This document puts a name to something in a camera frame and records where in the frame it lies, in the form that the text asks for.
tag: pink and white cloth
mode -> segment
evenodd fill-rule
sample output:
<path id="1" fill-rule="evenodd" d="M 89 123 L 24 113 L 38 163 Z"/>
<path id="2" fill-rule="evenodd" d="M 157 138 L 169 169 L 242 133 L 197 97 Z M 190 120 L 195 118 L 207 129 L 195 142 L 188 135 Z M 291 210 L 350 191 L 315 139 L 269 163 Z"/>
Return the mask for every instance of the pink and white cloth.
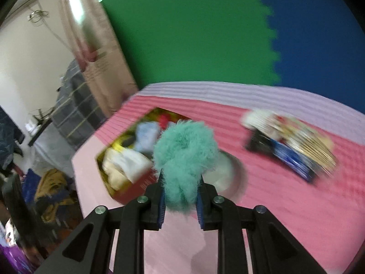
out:
<path id="1" fill-rule="evenodd" d="M 224 82 L 152 84 L 134 95 L 73 158 L 83 214 L 119 207 L 107 193 L 95 157 L 155 107 L 204 121 L 220 149 L 236 156 L 248 183 L 238 205 L 265 205 L 328 273 L 342 273 L 365 239 L 365 115 L 325 97 L 284 87 Z M 325 132 L 340 168 L 333 180 L 307 184 L 270 158 L 243 147 L 249 132 L 240 117 L 253 108 L 288 113 Z M 192 216 L 167 212 L 163 229 L 145 233 L 145 273 L 215 273 L 216 232 L 202 232 Z"/>

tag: fuzzy green toy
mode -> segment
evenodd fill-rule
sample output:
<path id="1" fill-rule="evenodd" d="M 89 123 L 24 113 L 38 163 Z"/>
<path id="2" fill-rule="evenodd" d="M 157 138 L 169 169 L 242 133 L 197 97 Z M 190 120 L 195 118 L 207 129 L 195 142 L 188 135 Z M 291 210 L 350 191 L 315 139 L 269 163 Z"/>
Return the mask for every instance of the fuzzy green toy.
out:
<path id="1" fill-rule="evenodd" d="M 185 212 L 195 204 L 201 175 L 214 167 L 218 153 L 213 131 L 203 122 L 179 121 L 162 133 L 153 161 L 164 174 L 169 209 Z"/>

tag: plaid cloth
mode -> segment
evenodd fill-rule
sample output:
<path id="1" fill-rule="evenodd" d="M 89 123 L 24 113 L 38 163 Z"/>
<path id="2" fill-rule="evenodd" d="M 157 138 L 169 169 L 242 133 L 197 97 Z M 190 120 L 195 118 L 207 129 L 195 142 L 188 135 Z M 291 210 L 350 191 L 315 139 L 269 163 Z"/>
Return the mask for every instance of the plaid cloth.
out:
<path id="1" fill-rule="evenodd" d="M 77 150 L 106 120 L 76 60 L 63 77 L 52 121 L 59 133 Z"/>

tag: fluffy scrunchie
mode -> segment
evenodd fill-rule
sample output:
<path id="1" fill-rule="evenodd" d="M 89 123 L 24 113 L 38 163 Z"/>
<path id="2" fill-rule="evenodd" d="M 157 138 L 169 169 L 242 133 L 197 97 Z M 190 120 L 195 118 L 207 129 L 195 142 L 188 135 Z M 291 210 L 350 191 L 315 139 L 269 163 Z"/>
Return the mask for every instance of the fluffy scrunchie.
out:
<path id="1" fill-rule="evenodd" d="M 179 121 L 162 133 L 153 161 L 157 174 L 164 174 L 169 209 L 184 212 L 195 204 L 201 175 L 214 167 L 218 152 L 213 131 L 203 122 Z"/>

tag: metal bolt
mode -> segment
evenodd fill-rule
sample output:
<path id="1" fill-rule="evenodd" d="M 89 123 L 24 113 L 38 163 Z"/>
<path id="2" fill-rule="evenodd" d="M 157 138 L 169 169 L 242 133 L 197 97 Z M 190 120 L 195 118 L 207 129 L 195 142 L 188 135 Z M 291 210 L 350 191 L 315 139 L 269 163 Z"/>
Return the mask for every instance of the metal bolt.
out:
<path id="1" fill-rule="evenodd" d="M 214 203 L 222 204 L 224 202 L 224 197 L 222 197 L 222 196 L 215 196 L 213 198 L 213 201 L 214 201 Z"/>
<path id="2" fill-rule="evenodd" d="M 255 209 L 260 214 L 264 214 L 267 211 L 267 208 L 264 205 L 258 205 Z"/>
<path id="3" fill-rule="evenodd" d="M 106 211 L 104 206 L 98 206 L 95 208 L 96 214 L 103 214 Z"/>
<path id="4" fill-rule="evenodd" d="M 139 196 L 137 198 L 138 203 L 146 203 L 147 201 L 148 201 L 148 197 L 146 197 L 146 196 Z"/>

